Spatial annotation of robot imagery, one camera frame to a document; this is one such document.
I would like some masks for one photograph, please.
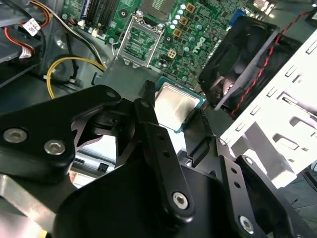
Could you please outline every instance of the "capacitor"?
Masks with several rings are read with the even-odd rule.
[[[190,42],[195,42],[195,41],[196,41],[196,38],[193,37],[193,36],[191,36],[191,37],[189,37],[189,41],[190,41]]]
[[[202,29],[203,29],[202,25],[199,24],[199,25],[196,26],[196,30],[201,31]]]

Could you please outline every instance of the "ram slot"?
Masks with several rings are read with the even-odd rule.
[[[117,2],[117,0],[109,0],[107,2],[107,8],[104,9],[100,20],[102,30],[106,30],[109,27],[110,21],[112,20],[117,8]]]
[[[92,0],[89,6],[89,10],[87,13],[87,18],[86,18],[86,22],[88,24],[92,24],[94,23],[94,19],[96,17],[96,12],[98,10],[98,4],[99,4],[100,0]]]

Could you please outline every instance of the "white wire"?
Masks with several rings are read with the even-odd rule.
[[[83,41],[85,41],[87,44],[89,44],[93,50],[95,51],[97,57],[99,58],[100,62],[103,64],[104,67],[106,67],[105,63],[103,62],[103,60],[101,59],[101,56],[99,55],[99,52],[97,51],[96,47],[91,44],[89,41],[87,41],[84,37],[82,37],[80,34],[78,34],[77,32],[75,32],[74,30],[72,30],[67,24],[65,24],[65,22],[52,10],[50,9],[48,6],[35,1],[36,3],[40,4],[41,6],[45,7],[65,28],[67,28],[67,30],[69,30],[73,35],[78,36],[80,39],[82,39]]]

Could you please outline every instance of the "screw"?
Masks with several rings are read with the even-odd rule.
[[[44,150],[50,155],[61,155],[65,152],[66,148],[63,142],[59,140],[49,140],[45,143]]]
[[[3,137],[10,143],[21,143],[26,140],[27,134],[24,130],[19,128],[11,128],[3,133]]]
[[[241,226],[243,227],[243,229],[247,233],[249,233],[251,235],[254,233],[253,225],[248,218],[241,216],[241,217],[239,217],[239,222],[240,222]]]
[[[247,161],[250,165],[253,164],[253,161],[252,161],[249,157],[245,157],[245,159],[246,159],[246,161]]]
[[[220,144],[221,144],[221,145],[223,145],[223,146],[226,146],[226,145],[227,145],[227,143],[226,143],[226,142],[224,142],[224,140],[223,140],[223,139],[219,139],[219,142],[220,142]]]
[[[188,207],[187,198],[180,192],[175,192],[173,194],[173,202],[179,209],[185,210]]]
[[[149,107],[149,104],[148,104],[146,101],[142,101],[141,104],[142,104],[144,107],[146,107],[146,108]]]

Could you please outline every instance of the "black plastic bracket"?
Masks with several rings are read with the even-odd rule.
[[[88,119],[120,101],[118,93],[99,85],[2,115],[2,135],[10,128],[19,128],[27,133],[27,138],[21,143],[10,143],[0,137],[0,173],[40,182],[61,180],[75,158],[75,148]],[[50,140],[61,141],[65,152],[48,154],[44,145]]]
[[[242,170],[250,193],[253,194],[253,197],[258,197],[258,200],[261,200],[262,210],[267,210],[266,213],[270,214],[270,217],[263,217],[263,214],[258,216],[258,223],[261,223],[262,219],[265,219],[266,224],[269,221],[270,226],[274,227],[274,237],[316,237],[251,158],[239,156],[236,163]]]
[[[130,127],[131,133],[125,133],[130,134],[131,140],[127,146],[123,145],[125,149],[118,160],[123,164],[141,143],[146,164],[153,171],[157,182],[163,211],[176,224],[191,222],[195,213],[194,201],[167,130],[159,126],[153,106],[143,99],[134,101],[132,118],[134,126]],[[186,197],[186,209],[180,209],[173,202],[175,192]]]

